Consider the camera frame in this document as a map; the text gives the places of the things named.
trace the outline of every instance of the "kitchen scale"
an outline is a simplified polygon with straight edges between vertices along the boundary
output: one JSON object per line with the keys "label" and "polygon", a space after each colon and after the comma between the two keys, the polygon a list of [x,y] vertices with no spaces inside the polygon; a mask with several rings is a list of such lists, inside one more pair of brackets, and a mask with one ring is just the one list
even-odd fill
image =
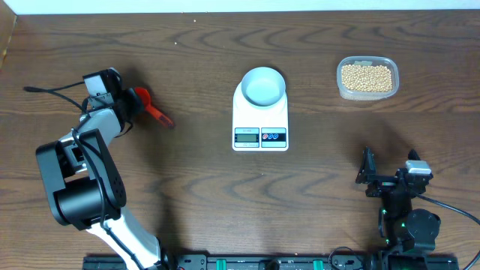
{"label": "kitchen scale", "polygon": [[270,67],[254,68],[233,94],[232,148],[286,151],[288,145],[285,80]]}

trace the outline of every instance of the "red spoon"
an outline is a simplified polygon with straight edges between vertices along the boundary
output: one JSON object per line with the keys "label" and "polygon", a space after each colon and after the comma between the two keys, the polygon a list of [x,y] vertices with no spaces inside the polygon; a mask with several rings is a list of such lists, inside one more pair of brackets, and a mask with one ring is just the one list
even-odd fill
{"label": "red spoon", "polygon": [[151,114],[155,119],[157,119],[163,126],[166,128],[174,128],[175,124],[173,121],[168,118],[163,112],[152,106],[152,99],[150,98],[149,91],[145,88],[136,87],[135,93],[140,97],[142,100],[143,106],[145,110]]}

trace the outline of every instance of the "white backdrop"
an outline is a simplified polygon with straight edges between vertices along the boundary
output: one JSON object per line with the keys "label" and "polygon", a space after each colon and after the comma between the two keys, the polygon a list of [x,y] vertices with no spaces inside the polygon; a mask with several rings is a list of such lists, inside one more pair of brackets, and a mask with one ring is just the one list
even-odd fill
{"label": "white backdrop", "polygon": [[480,9],[480,0],[4,0],[18,15]]}

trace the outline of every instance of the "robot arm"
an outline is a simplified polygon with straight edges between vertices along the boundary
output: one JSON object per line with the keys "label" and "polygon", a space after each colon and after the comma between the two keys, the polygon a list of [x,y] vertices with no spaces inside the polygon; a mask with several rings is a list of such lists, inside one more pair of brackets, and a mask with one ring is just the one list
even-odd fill
{"label": "robot arm", "polygon": [[[122,91],[116,70],[93,73],[84,80],[91,110],[81,115],[79,127],[37,149],[53,216],[61,225],[72,224],[103,239],[128,269],[169,268],[157,238],[125,206],[125,187],[107,149],[125,122],[143,110],[142,101],[133,89]],[[65,181],[85,170],[88,177]]]}

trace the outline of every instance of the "wooden tabletop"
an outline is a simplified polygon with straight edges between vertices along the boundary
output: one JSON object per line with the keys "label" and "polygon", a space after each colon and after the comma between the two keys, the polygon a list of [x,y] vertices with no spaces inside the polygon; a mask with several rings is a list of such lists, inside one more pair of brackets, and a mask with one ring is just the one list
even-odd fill
{"label": "wooden tabletop", "polygon": [[[383,247],[380,200],[355,184],[365,146],[388,175],[415,148],[434,174],[425,195],[480,216],[479,37],[476,10],[20,16],[0,73],[0,269],[79,269],[87,254],[113,253],[55,222],[35,160],[35,149],[65,135],[80,112],[22,91],[109,67],[125,87],[149,88],[177,124],[166,130],[142,115],[109,147],[128,207],[172,251]],[[340,97],[338,63],[363,55],[396,62],[394,97]],[[286,77],[284,153],[231,148],[233,92],[259,66]],[[84,86],[62,93],[87,95]],[[442,219],[435,251],[465,266],[480,247],[480,228],[420,199],[413,204]]]}

